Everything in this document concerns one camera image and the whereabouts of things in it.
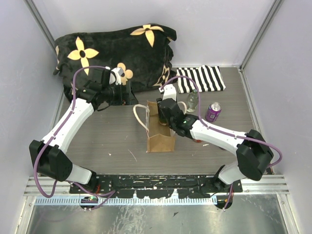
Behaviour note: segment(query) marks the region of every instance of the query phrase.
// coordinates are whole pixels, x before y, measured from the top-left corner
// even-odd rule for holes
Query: floral blanket
[[[176,40],[172,28],[146,24],[114,32],[73,33],[56,40],[58,65],[54,75],[63,77],[64,92],[71,97],[76,70],[90,65],[121,67],[122,84],[131,81],[134,92],[159,88],[172,75],[173,51],[169,43]],[[77,76],[77,88],[88,80],[100,81],[100,69],[85,69]]]

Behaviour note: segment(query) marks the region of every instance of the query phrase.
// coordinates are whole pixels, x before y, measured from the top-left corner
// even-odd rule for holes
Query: wall
[[[23,1],[0,9],[0,233],[16,227],[32,175],[28,146],[50,129],[61,95],[56,57]]]
[[[268,141],[284,153],[285,175],[303,232],[311,233],[312,2],[284,1],[245,69]]]
[[[240,65],[273,0],[34,2],[55,39],[155,22],[177,30],[174,65]]]

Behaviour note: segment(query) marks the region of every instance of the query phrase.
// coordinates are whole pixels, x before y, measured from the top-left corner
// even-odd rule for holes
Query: flower center
[[[80,50],[79,54],[82,58],[86,57],[86,53],[83,50]]]

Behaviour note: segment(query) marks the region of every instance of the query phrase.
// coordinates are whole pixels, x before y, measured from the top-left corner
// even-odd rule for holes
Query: black and white striped fabric
[[[200,66],[200,67],[179,67],[176,71],[177,76],[187,76],[195,81],[200,92],[223,91],[225,85],[218,66]],[[179,78],[179,93],[190,93],[195,89],[192,82],[186,78]]]

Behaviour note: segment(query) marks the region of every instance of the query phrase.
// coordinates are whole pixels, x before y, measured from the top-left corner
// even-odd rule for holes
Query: wooden table
[[[202,115],[212,102],[219,102],[222,112],[216,125],[248,132],[253,128],[245,93],[236,68],[221,68],[226,85],[222,92],[201,93]],[[178,94],[186,102],[188,94]],[[140,104],[156,101],[159,91],[136,93]],[[64,101],[63,114],[69,107]],[[134,117],[133,106],[112,106],[95,112],[82,125],[69,146],[67,156],[76,165],[103,174],[215,174],[235,156],[207,142],[195,143],[176,137],[172,153],[146,153],[146,133]],[[145,112],[138,109],[144,120]]]

